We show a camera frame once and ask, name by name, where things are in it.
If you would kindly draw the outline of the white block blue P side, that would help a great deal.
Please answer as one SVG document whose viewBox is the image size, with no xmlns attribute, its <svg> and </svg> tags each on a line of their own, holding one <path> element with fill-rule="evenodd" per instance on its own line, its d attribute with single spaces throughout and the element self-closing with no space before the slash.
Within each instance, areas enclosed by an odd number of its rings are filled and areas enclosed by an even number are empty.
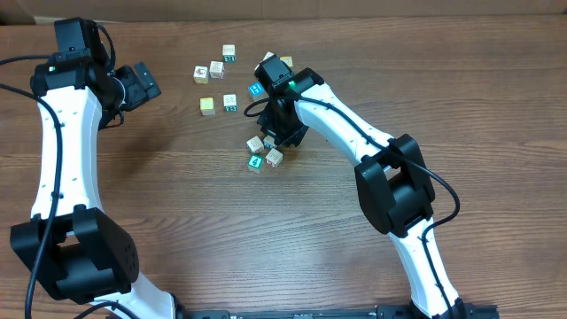
<svg viewBox="0 0 567 319">
<path fill-rule="evenodd" d="M 268 149 L 275 149 L 277 147 L 276 140 L 273 136 L 265 136 L 263 144 Z"/>
</svg>

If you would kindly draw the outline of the yellow top wooden block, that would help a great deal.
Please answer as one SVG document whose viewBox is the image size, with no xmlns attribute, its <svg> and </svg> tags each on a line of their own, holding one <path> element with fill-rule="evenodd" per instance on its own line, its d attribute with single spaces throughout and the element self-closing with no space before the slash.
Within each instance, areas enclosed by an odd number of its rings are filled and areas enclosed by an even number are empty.
<svg viewBox="0 0 567 319">
<path fill-rule="evenodd" d="M 199 100 L 199 109 L 204 116 L 216 114 L 214 108 L 214 99 L 212 97 L 203 97 Z"/>
</svg>

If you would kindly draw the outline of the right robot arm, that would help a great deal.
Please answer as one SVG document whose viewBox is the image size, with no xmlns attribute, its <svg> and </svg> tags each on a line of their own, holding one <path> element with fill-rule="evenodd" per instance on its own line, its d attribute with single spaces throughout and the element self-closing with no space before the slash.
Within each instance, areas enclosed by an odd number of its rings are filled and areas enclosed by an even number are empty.
<svg viewBox="0 0 567 319">
<path fill-rule="evenodd" d="M 297 146 L 312 128 L 353 165 L 361 210 L 390 237 L 408 277 L 416 318 L 463 318 L 464 303 L 451 285 L 434 237 L 432 187 L 453 188 L 424 164 L 416 140 L 394 138 L 369 125 L 343 104 L 310 68 L 294 73 L 269 53 L 254 69 L 267 92 L 257 113 L 263 133 L 277 146 Z"/>
</svg>

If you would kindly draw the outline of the white block plain top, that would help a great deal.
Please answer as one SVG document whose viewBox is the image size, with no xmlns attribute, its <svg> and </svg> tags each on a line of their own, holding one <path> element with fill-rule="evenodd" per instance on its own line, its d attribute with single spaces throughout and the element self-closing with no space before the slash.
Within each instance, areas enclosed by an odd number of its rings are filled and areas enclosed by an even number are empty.
<svg viewBox="0 0 567 319">
<path fill-rule="evenodd" d="M 247 140 L 246 146 L 252 154 L 259 154 L 264 150 L 264 144 L 258 136 L 254 136 Z"/>
</svg>

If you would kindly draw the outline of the teal number four block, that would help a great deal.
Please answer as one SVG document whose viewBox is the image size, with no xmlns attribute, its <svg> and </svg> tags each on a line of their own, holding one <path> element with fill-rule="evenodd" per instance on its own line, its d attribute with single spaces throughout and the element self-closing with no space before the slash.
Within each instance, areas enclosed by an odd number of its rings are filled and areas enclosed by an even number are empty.
<svg viewBox="0 0 567 319">
<path fill-rule="evenodd" d="M 247 167 L 250 171 L 259 173 L 261 171 L 263 162 L 264 159 L 261 156 L 253 154 L 247 162 Z"/>
</svg>

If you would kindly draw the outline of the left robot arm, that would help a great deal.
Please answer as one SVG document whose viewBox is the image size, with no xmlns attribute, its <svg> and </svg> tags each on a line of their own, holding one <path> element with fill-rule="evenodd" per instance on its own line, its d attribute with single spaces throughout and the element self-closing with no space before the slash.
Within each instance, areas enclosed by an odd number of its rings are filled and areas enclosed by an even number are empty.
<svg viewBox="0 0 567 319">
<path fill-rule="evenodd" d="M 143 63 L 116 66 L 105 28 L 58 20 L 58 49 L 38 56 L 27 96 L 43 123 L 41 174 L 30 219 L 11 229 L 12 250 L 55 300 L 118 318 L 181 318 L 176 297 L 139 268 L 133 238 L 104 211 L 97 185 L 97 135 L 160 93 Z"/>
</svg>

